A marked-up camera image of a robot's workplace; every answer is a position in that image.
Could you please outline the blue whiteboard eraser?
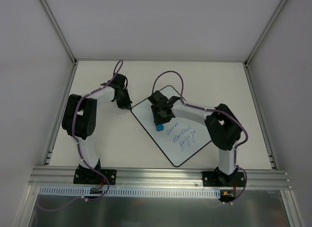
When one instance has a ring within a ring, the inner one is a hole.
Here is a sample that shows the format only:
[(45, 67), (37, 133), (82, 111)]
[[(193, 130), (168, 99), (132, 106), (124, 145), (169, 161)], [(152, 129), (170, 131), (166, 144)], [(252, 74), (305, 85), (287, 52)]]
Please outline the blue whiteboard eraser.
[(163, 130), (164, 130), (163, 124), (157, 124), (157, 125), (156, 125), (156, 130), (157, 130), (157, 131), (163, 131)]

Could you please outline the small black-framed whiteboard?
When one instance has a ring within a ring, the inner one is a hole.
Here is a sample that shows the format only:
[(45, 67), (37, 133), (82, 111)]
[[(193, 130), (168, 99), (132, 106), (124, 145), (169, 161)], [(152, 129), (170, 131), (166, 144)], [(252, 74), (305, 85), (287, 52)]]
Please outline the small black-framed whiteboard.
[(144, 99), (131, 112), (174, 167), (180, 167), (211, 142), (206, 126), (184, 118), (173, 118), (157, 131), (151, 105)]

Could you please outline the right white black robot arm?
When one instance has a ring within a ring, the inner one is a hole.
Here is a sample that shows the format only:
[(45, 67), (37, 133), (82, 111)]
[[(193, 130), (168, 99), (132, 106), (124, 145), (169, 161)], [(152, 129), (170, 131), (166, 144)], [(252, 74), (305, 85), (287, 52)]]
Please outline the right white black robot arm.
[(238, 141), (245, 130), (227, 105), (198, 106), (178, 96), (167, 98), (160, 91), (152, 93), (148, 100), (156, 127), (173, 118), (183, 118), (207, 128), (212, 143), (218, 148), (219, 164), (212, 172), (202, 172), (204, 186), (243, 187), (246, 184), (246, 175), (236, 165)]

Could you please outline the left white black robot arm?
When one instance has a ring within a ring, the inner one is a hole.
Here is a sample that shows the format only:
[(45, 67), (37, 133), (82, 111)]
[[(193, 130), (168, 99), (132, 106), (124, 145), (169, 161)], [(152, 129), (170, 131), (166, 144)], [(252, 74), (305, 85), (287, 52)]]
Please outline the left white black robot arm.
[(71, 94), (64, 111), (61, 127), (77, 145), (80, 157), (78, 177), (85, 177), (95, 184), (101, 179), (100, 158), (96, 153), (92, 134), (96, 128), (97, 109), (104, 103), (115, 102), (119, 109), (132, 109), (128, 93), (128, 80), (122, 74), (115, 74), (108, 83), (84, 96)]

